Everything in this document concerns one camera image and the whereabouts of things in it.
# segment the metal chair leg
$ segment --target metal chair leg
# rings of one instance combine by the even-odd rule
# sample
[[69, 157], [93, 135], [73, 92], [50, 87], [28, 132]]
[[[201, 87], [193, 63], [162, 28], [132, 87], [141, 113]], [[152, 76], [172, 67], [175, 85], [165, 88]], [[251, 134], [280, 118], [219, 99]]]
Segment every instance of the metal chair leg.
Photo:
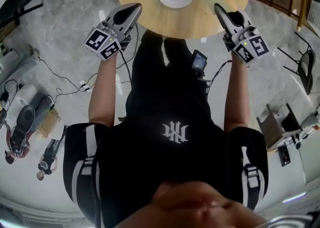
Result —
[[308, 47], [312, 50], [312, 47], [310, 46], [310, 44], [309, 44], [304, 38], [302, 38], [299, 33], [297, 33], [296, 31], [295, 31], [294, 33], [295, 33], [296, 35], [298, 35], [298, 37], [299, 37], [301, 40], [303, 40], [305, 43], [307, 43]]
[[280, 50], [282, 53], [284, 53], [288, 58], [290, 58], [292, 61], [294, 61], [297, 65], [299, 64], [299, 61], [294, 60], [290, 55], [288, 55], [286, 52], [284, 52], [280, 47], [278, 47], [278, 50]]
[[291, 70], [289, 69], [288, 67], [284, 66], [284, 68], [286, 68], [287, 70], [289, 70], [290, 72], [294, 73], [295, 75], [298, 75], [299, 76], [299, 73], [297, 73], [296, 71], [294, 70]]

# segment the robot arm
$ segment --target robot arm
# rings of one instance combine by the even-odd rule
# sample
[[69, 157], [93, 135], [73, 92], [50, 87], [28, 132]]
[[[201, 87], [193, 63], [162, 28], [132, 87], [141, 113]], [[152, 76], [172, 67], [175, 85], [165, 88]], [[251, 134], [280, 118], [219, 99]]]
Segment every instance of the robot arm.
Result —
[[247, 64], [268, 55], [270, 51], [266, 42], [244, 10], [227, 13], [215, 4], [214, 11], [225, 30], [223, 41], [229, 52], [233, 51]]
[[108, 17], [92, 28], [84, 46], [103, 61], [125, 50], [131, 41], [130, 32], [142, 13], [140, 3], [116, 7]]

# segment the wall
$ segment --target wall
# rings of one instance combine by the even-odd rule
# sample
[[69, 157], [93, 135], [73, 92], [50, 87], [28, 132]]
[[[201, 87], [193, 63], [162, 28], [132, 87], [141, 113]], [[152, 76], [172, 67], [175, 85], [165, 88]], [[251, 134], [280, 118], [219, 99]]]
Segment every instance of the wall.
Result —
[[320, 178], [310, 182], [303, 188], [300, 193], [306, 192], [304, 197], [282, 204], [277, 202], [275, 205], [260, 212], [260, 215], [266, 219], [286, 214], [307, 214], [320, 210]]
[[303, 142], [300, 148], [305, 183], [308, 184], [320, 177], [320, 132], [314, 131]]
[[288, 148], [291, 163], [281, 167], [278, 152], [268, 154], [269, 185], [255, 211], [262, 212], [284, 199], [298, 195], [314, 185], [320, 177], [320, 133], [314, 131], [303, 141], [300, 151]]

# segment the black pants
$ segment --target black pants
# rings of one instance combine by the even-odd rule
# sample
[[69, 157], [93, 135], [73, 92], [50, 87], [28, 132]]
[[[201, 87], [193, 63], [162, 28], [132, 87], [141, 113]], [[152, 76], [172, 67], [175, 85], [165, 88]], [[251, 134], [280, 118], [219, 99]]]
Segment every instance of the black pants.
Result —
[[61, 141], [62, 140], [51, 139], [50, 143], [45, 148], [44, 155], [55, 158], [57, 156]]
[[[169, 60], [166, 66], [162, 53], [164, 43], [165, 54]], [[201, 98], [207, 101], [207, 84], [197, 79], [192, 69], [192, 53], [184, 39], [163, 37], [147, 30], [141, 39], [132, 65], [131, 93], [126, 102], [127, 116], [134, 114], [137, 106], [142, 106], [146, 97], [152, 99], [159, 93], [177, 91], [183, 87], [196, 88]]]

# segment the black cable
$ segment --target black cable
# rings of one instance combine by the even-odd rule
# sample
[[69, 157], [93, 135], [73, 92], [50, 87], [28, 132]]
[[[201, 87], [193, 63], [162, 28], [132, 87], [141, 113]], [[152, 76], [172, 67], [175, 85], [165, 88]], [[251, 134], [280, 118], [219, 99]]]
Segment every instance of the black cable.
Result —
[[[137, 54], [137, 48], [138, 48], [138, 42], [139, 42], [139, 29], [138, 29], [138, 25], [137, 25], [137, 24], [135, 24], [135, 28], [136, 28], [136, 34], [137, 34], [137, 36], [136, 36], [136, 42], [135, 42], [135, 48], [134, 48], [133, 56], [132, 56], [131, 59], [129, 59], [128, 61], [126, 61], [125, 58], [124, 58], [124, 55], [123, 55], [122, 51], [120, 51], [120, 54], [121, 54], [121, 56], [122, 56], [122, 59], [123, 59], [123, 62], [124, 62], [124, 63], [121, 64], [119, 67], [116, 68], [116, 69], [119, 69], [119, 68], [121, 68], [122, 66], [125, 65], [125, 66], [126, 66], [126, 69], [127, 69], [127, 71], [128, 71], [128, 75], [129, 75], [129, 80], [130, 80], [130, 81], [118, 82], [118, 83], [120, 83], [120, 84], [129, 83], [129, 82], [131, 83], [131, 74], [130, 74], [130, 70], [129, 70], [129, 67], [128, 67], [127, 62], [130, 62], [132, 59], [134, 59], [135, 56], [136, 56], [136, 54]], [[86, 86], [86, 85], [89, 83], [89, 81], [93, 78], [93, 76], [97, 75], [98, 73], [93, 74], [93, 75], [88, 79], [88, 81], [87, 81], [85, 84], [81, 85], [81, 87], [78, 88], [78, 87], [77, 87], [74, 83], [72, 83], [71, 80], [68, 79], [67, 77], [62, 77], [62, 76], [59, 76], [59, 75], [57, 75], [56, 73], [54, 73], [54, 71], [49, 67], [49, 65], [46, 63], [45, 60], [43, 60], [43, 59], [41, 59], [41, 58], [39, 58], [39, 60], [42, 61], [42, 62], [44, 62], [44, 64], [48, 67], [48, 69], [52, 72], [52, 74], [54, 74], [55, 76], [57, 76], [57, 77], [60, 78], [60, 79], [65, 79], [65, 80], [67, 80], [68, 82], [70, 82], [70, 83], [76, 88], [76, 91], [75, 91], [75, 92], [64, 93], [61, 88], [58, 88], [58, 87], [57, 87], [57, 88], [56, 88], [57, 95], [55, 96], [54, 104], [56, 104], [56, 102], [57, 102], [57, 97], [59, 97], [59, 96], [67, 96], [67, 95], [71, 95], [71, 94], [76, 94], [76, 93], [78, 93], [78, 92], [86, 92], [86, 91], [90, 90], [90, 89], [94, 86], [94, 84], [93, 84], [90, 88], [87, 88], [87, 89], [85, 89], [85, 90], [81, 90], [84, 86]]]
[[222, 72], [223, 68], [225, 67], [226, 64], [228, 63], [232, 63], [232, 60], [228, 60], [226, 62], [224, 62], [221, 67], [219, 68], [219, 70], [216, 72], [216, 74], [213, 76], [212, 80], [209, 83], [208, 88], [206, 89], [206, 94], [209, 95], [210, 89], [212, 84], [214, 83], [214, 80], [216, 79], [216, 77]]
[[48, 67], [48, 69], [49, 69], [55, 76], [57, 76], [57, 77], [60, 78], [60, 79], [65, 79], [65, 80], [67, 80], [67, 81], [70, 82], [77, 90], [79, 89], [79, 88], [78, 88], [75, 84], [73, 84], [73, 83], [71, 82], [71, 80], [68, 79], [67, 77], [62, 77], [62, 76], [59, 76], [59, 75], [57, 75], [56, 73], [54, 73], [54, 71], [51, 70], [51, 68], [50, 68], [49, 65], [46, 63], [45, 60], [43, 60], [43, 59], [41, 59], [41, 58], [39, 58], [39, 60], [42, 61], [42, 62], [44, 62], [44, 64], [46, 65], [46, 67]]
[[[134, 53], [133, 53], [133, 56], [127, 61], [127, 63], [129, 63], [132, 59], [134, 59], [137, 54], [137, 48], [138, 48], [138, 42], [139, 42], [139, 29], [137, 24], [135, 24], [135, 28], [136, 28], [136, 42], [135, 42]], [[121, 68], [124, 65], [125, 63], [121, 64], [119, 67], [117, 67], [117, 69]]]
[[95, 85], [95, 83], [93, 83], [91, 87], [86, 88], [85, 90], [80, 90], [81, 88], [84, 87], [84, 86], [81, 86], [77, 91], [75, 91], [75, 92], [70, 92], [70, 93], [65, 93], [65, 94], [64, 94], [64, 92], [62, 91], [61, 88], [58, 88], [58, 87], [57, 87], [57, 88], [56, 88], [56, 92], [57, 92], [58, 94], [55, 96], [54, 103], [57, 102], [57, 97], [59, 97], [59, 96], [67, 96], [67, 95], [72, 95], [72, 94], [75, 94], [75, 93], [78, 93], [78, 92], [86, 92], [86, 91], [92, 89], [92, 87], [93, 87], [94, 85]]
[[124, 61], [124, 64], [125, 64], [125, 66], [126, 66], [126, 69], [127, 69], [127, 71], [128, 71], [129, 80], [130, 80], [130, 83], [131, 83], [131, 74], [130, 74], [130, 70], [129, 70], [128, 64], [127, 64], [127, 62], [126, 62], [126, 60], [125, 60], [125, 58], [124, 58], [124, 54], [122, 53], [122, 51], [120, 50], [119, 52], [120, 52], [121, 57], [122, 57], [122, 59], [123, 59], [123, 61]]

